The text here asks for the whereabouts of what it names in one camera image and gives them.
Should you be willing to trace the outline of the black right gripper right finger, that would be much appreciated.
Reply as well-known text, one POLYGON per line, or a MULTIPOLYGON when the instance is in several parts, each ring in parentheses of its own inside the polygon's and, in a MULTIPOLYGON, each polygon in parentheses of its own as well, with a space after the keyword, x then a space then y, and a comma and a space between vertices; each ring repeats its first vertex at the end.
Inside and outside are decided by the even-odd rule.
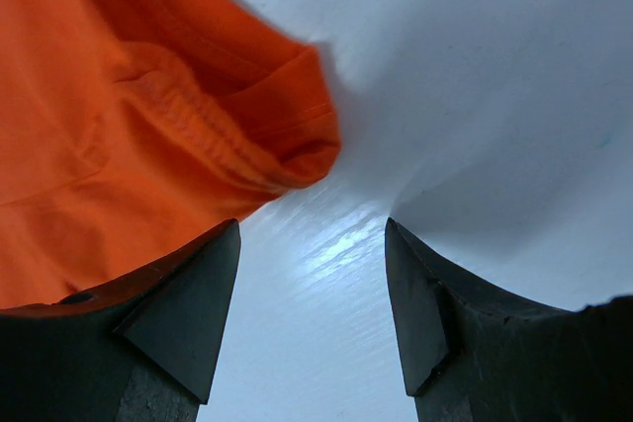
POLYGON ((628 421, 632 299, 568 311, 508 292, 385 227, 407 395, 421 421, 628 421))

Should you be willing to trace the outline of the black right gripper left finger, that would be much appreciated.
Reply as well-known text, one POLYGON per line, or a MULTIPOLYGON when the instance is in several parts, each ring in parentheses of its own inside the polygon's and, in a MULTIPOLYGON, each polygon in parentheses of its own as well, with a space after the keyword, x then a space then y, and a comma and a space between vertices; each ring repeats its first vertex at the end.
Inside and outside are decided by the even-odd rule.
POLYGON ((1 313, 5 421, 193 421, 210 398, 241 239, 228 220, 54 304, 1 313))

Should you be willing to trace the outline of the orange t-shirt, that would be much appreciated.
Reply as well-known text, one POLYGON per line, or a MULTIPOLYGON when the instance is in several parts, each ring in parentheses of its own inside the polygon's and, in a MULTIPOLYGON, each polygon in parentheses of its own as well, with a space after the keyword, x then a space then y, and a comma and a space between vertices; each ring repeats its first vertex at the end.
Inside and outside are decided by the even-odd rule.
POLYGON ((1 0, 1 304, 159 259, 340 148, 316 48, 232 0, 1 0))

